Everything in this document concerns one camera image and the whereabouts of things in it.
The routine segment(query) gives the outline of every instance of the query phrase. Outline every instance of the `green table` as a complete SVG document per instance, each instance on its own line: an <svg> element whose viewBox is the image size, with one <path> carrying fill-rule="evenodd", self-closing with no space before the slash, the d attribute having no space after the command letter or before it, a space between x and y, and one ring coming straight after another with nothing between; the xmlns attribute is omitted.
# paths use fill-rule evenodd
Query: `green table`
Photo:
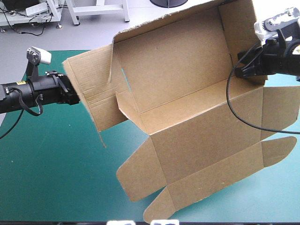
<svg viewBox="0 0 300 225"><path fill-rule="evenodd" d="M63 71L62 61L81 52L52 52L52 64L42 65L40 73ZM271 83L282 85L283 81L294 84L294 78L286 77L276 77ZM0 134L18 114L7 114ZM300 124L290 129L299 130ZM0 141L0 220L142 221L143 211L159 192L130 202L115 173L147 135L126 121L101 136L106 148L82 104L47 105L38 118L24 113L17 127ZM299 159L297 144L278 165L177 212L173 218L195 222L300 221Z"/></svg>

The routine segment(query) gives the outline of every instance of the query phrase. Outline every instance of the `black wire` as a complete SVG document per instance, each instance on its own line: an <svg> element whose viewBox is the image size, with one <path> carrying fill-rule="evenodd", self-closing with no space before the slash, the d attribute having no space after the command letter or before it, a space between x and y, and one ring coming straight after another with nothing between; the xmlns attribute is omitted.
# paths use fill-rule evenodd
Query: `black wire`
<svg viewBox="0 0 300 225"><path fill-rule="evenodd" d="M30 32L19 32L19 34L31 34L31 35L34 35L34 36L41 36L43 33L44 33L44 30L45 30L45 28L46 28L46 25L48 24L48 23L50 23L51 22L51 20L52 20L52 17L53 17L53 14L51 15L51 18L50 18L50 20L49 21L46 21L45 23L44 23L44 25L43 25L43 29L42 29L42 32L41 33L39 33L39 34L34 34L34 33L30 33Z"/></svg>
<svg viewBox="0 0 300 225"><path fill-rule="evenodd" d="M9 23L9 21L8 21L8 18L7 18L7 16L6 16L6 12L4 12L4 10L3 10L2 8L0 8L0 9L1 9L2 12L4 13L5 19L6 19L7 23L8 23L8 25L9 25L9 27L10 27L14 32L18 33L18 31L16 31L16 30L10 25L10 23Z"/></svg>
<svg viewBox="0 0 300 225"><path fill-rule="evenodd" d="M231 110L231 112L234 114L234 116L242 121L243 123L247 124L250 127L253 127L255 129L259 129L259 130L264 130L264 131L269 131L269 132L274 132L274 133L282 133L282 134L291 134L291 135L300 135L300 132L294 132L294 131L284 131L284 130L276 130L276 129L271 129L271 128L264 128L264 127L259 127L257 125L251 124L248 121L245 121L243 118L241 118L233 109L233 106L230 102L230 96L229 96L229 89L230 89L230 81L233 77L234 71L235 69L239 66L239 64L249 55L249 53L254 50L258 45L260 45L261 43L258 42L255 45L253 45L248 52L239 60L239 62L233 67L231 73L229 74L228 80L227 80L227 87L226 87L226 98L227 98L227 104ZM261 53L262 53L263 49L254 57L254 59L250 62L252 63Z"/></svg>
<svg viewBox="0 0 300 225"><path fill-rule="evenodd" d="M21 113L20 113L18 119L17 119L16 122L13 124L13 126L12 126L7 132L5 132L3 135L0 136L0 140L1 140L2 138L4 138L6 135L8 135L8 134L15 128L15 126L16 126L16 125L18 124L18 122L20 121L20 119L21 119L23 113L24 113L24 110L21 111Z"/></svg>
<svg viewBox="0 0 300 225"><path fill-rule="evenodd" d="M20 95L19 95L19 103L20 106L22 107L22 109L24 109L26 112L28 112L29 114L33 115L33 116L40 116L43 114L44 109L43 109L43 105L41 103L41 100L43 99L43 95L39 94L36 98L36 103L38 106L38 110L39 112L35 112L33 110L31 110L24 102L23 102L23 92L18 89L18 88L8 88L10 90L10 93L13 91L17 91Z"/></svg>
<svg viewBox="0 0 300 225"><path fill-rule="evenodd" d="M24 32L24 31L23 31L23 32L18 32L18 31L16 31L16 30L13 28L13 26L12 26L12 25L9 23L9 21L8 21L8 18L7 18L7 16L6 16L6 13L7 13L8 11L6 11L6 10L4 10L4 9L2 9L2 8L0 8L0 9L2 10L2 13L4 14L5 19L6 19L7 23L8 23L8 25L9 25L9 27L11 28L11 30L13 30L14 32L16 32L16 33L18 33L18 34L31 34L31 35L34 35L34 36L41 36L41 35L44 33L44 30L45 30L45 28L46 28L46 25L47 25L48 23L51 22L52 17L53 17L53 14L51 14L50 20L49 20L49 21L46 20L46 22L45 22L44 25L43 25L42 32L41 32L40 34L34 34L34 33Z"/></svg>

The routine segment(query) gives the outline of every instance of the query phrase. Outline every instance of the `gray floor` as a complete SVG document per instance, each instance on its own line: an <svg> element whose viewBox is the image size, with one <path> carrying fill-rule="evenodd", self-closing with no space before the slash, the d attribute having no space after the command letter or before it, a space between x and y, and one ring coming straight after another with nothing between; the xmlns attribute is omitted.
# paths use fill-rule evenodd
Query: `gray floor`
<svg viewBox="0 0 300 225"><path fill-rule="evenodd" d="M74 0L76 4L92 5L94 0ZM10 83L20 80L26 69L26 49L36 46L46 50L87 50L111 43L113 36L120 30L133 27L161 17L165 14L200 4L205 0L189 0L177 8L156 7L149 0L128 0L130 22L124 22L123 15L100 15L81 17L80 26L74 26L69 11L65 9L62 15L62 30L57 30L57 23L51 23L42 36L17 34L9 30L0 33L0 83ZM106 0L106 4L119 4L120 0ZM40 32L40 27L29 25L20 30ZM0 124L4 114L0 114Z"/></svg>

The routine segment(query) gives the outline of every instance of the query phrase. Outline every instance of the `open cardboard box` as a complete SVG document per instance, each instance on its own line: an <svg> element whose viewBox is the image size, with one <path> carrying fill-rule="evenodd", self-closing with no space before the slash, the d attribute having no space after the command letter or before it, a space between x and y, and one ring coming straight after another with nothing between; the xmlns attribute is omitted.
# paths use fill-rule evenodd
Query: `open cardboard box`
<svg viewBox="0 0 300 225"><path fill-rule="evenodd" d="M281 161L296 144L294 137L263 141L273 133L241 123L226 104L237 54L258 41L254 23L272 16L262 15L272 1L203 2L64 62L99 131L128 118L149 135L117 171L132 201L165 187L146 209L147 222ZM234 78L232 104L251 123L286 128L297 119L300 88L264 81Z"/></svg>

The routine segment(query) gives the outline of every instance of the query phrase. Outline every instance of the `white power strip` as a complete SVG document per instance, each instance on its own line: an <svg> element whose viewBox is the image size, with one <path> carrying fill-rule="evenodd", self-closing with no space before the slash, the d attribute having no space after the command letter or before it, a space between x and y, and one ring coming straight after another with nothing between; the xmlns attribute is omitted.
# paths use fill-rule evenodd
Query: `white power strip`
<svg viewBox="0 0 300 225"><path fill-rule="evenodd" d="M26 9L26 15L27 16L32 16L32 15L37 15L39 13L43 13L48 11L48 6L46 2L40 3L35 6L31 6Z"/></svg>

